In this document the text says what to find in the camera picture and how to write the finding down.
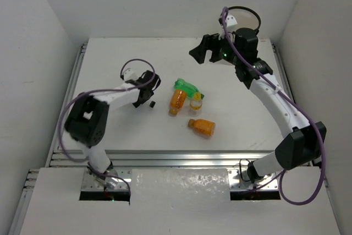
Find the orange bottle fruit label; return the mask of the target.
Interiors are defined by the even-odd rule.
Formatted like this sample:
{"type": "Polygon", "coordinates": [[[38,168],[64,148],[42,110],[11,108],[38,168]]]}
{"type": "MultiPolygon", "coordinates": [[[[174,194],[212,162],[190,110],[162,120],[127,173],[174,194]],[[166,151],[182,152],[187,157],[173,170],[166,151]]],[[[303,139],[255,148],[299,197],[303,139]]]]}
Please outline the orange bottle fruit label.
{"type": "Polygon", "coordinates": [[[187,94],[185,91],[181,89],[175,89],[169,104],[169,114],[176,116],[182,109],[186,97],[187,94]]]}

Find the clear bottle black label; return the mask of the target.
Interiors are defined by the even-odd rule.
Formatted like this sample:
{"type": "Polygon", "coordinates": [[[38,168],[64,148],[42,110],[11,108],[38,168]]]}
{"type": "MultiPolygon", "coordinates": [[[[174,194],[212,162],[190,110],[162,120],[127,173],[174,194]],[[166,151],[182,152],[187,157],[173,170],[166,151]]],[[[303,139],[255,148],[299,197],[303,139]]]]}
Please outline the clear bottle black label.
{"type": "Polygon", "coordinates": [[[151,101],[151,103],[150,103],[149,106],[150,106],[151,108],[154,108],[155,104],[156,104],[156,103],[155,103],[154,101],[151,101]]]}

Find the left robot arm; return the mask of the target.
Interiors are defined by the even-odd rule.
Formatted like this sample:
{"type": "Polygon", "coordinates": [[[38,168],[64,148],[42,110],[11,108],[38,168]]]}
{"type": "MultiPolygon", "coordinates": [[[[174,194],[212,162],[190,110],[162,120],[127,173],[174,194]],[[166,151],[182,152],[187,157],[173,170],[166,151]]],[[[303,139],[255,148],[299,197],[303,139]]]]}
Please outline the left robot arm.
{"type": "Polygon", "coordinates": [[[112,161],[100,145],[108,120],[108,114],[125,105],[139,107],[148,101],[161,83],[159,75],[147,70],[137,79],[124,72],[124,83],[114,89],[82,93],[73,103],[64,124],[64,130],[81,148],[91,174],[100,181],[117,179],[112,161]]]}

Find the orange bottle brown cap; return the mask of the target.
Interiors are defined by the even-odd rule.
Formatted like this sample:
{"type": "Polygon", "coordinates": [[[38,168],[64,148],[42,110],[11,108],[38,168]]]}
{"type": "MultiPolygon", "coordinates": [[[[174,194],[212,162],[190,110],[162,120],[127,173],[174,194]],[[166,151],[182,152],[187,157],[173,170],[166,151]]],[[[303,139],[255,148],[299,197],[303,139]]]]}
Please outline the orange bottle brown cap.
{"type": "Polygon", "coordinates": [[[216,124],[205,119],[189,119],[188,127],[194,132],[209,138],[212,136],[216,124]]]}

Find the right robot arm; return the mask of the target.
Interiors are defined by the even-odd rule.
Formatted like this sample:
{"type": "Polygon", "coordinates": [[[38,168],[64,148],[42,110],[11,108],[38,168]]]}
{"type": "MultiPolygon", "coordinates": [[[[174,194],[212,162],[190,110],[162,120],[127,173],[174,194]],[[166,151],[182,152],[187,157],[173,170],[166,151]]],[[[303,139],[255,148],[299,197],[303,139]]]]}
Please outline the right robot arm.
{"type": "Polygon", "coordinates": [[[272,68],[258,57],[258,41],[257,30],[240,28],[227,37],[204,35],[200,44],[189,51],[199,64],[204,63],[206,52],[211,51],[210,62],[225,60],[234,65],[239,81],[263,103],[280,129],[283,140],[276,149],[248,164],[245,180],[251,183],[320,158],[327,132],[322,122],[311,125],[288,101],[272,68]]]}

